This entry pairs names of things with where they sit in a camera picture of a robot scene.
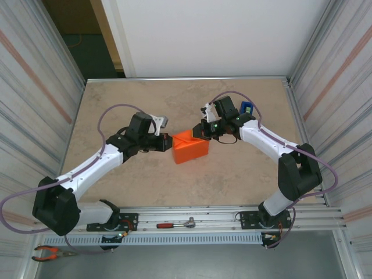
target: beige work surface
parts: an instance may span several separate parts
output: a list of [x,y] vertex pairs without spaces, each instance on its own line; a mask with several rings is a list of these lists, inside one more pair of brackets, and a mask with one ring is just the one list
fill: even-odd
[[[129,103],[153,115],[169,118],[170,135],[193,128],[200,108],[226,90],[247,94],[259,107],[263,125],[299,142],[281,80],[152,80],[88,82],[78,113],[64,172],[85,161],[101,146],[96,131],[102,112]],[[231,95],[240,108],[242,97]],[[131,108],[115,108],[102,122],[106,137],[129,124]],[[221,137],[231,142],[232,135]],[[117,206],[185,206],[258,204],[277,190],[277,165],[246,142],[211,141],[209,154],[175,164],[172,152],[139,153],[92,186],[81,201],[107,199]]]

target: red-handled pliers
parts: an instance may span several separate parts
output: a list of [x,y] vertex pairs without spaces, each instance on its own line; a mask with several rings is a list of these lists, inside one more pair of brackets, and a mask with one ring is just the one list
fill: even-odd
[[35,251],[38,251],[38,250],[48,250],[48,251],[52,252],[52,254],[50,256],[47,256],[47,257],[35,257],[35,256],[32,257],[32,259],[34,261],[36,261],[36,262],[48,262],[50,260],[58,259],[59,257],[68,257],[68,256],[78,255],[77,253],[74,253],[74,252],[61,251],[57,247],[46,246],[46,245],[36,247],[34,250]]

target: metal wall panel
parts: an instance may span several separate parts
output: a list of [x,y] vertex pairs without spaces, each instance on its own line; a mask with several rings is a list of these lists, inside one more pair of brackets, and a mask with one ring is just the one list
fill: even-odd
[[[0,199],[56,177],[65,157],[84,80],[40,1],[0,2]],[[34,195],[5,205],[31,225]],[[0,225],[0,277],[20,271],[28,238]]]
[[[339,174],[328,196],[344,213],[364,275],[372,276],[372,2],[345,1],[292,79],[316,153]],[[324,185],[333,175],[322,168]]]

